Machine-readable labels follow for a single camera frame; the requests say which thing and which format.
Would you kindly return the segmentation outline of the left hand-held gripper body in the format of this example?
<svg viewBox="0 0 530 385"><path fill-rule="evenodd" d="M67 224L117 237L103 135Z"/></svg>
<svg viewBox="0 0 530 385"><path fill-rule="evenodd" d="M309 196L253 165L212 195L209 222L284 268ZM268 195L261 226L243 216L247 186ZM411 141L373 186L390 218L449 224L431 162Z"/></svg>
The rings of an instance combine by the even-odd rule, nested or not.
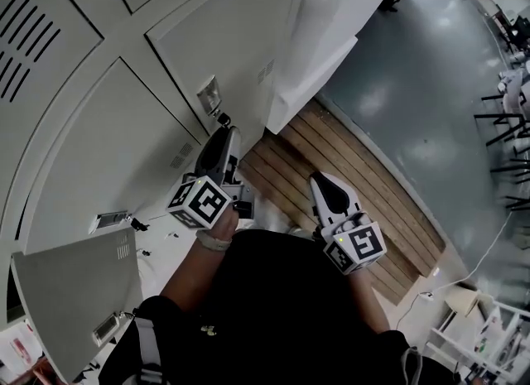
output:
<svg viewBox="0 0 530 385"><path fill-rule="evenodd" d="M183 176L166 211L188 229L212 229L229 206L241 219L252 219L254 194L238 178L238 168L239 159L234 155L211 168L197 160L194 170Z"/></svg>

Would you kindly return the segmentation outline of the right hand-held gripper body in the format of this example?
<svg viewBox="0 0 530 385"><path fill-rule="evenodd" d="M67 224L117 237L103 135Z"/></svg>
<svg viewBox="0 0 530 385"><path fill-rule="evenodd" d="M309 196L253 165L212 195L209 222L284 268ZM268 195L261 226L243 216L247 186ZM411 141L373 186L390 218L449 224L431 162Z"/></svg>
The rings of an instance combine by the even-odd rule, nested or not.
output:
<svg viewBox="0 0 530 385"><path fill-rule="evenodd" d="M324 254L343 274L367 267L387 252L382 231L360 206L351 213L320 207L320 239Z"/></svg>

